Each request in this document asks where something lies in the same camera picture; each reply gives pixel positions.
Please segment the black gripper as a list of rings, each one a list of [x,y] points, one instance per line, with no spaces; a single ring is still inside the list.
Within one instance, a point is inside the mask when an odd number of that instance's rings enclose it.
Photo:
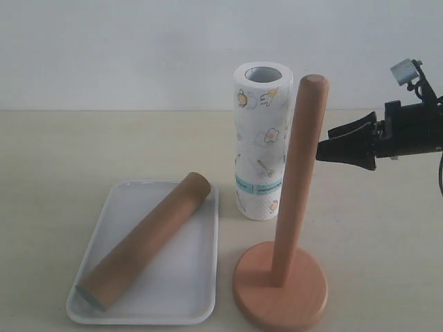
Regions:
[[[374,142],[368,136],[346,135],[367,123],[374,124]],[[423,102],[403,105],[385,103],[384,117],[368,115],[327,132],[318,144],[316,160],[376,169],[376,159],[396,158],[442,151],[442,105]]]

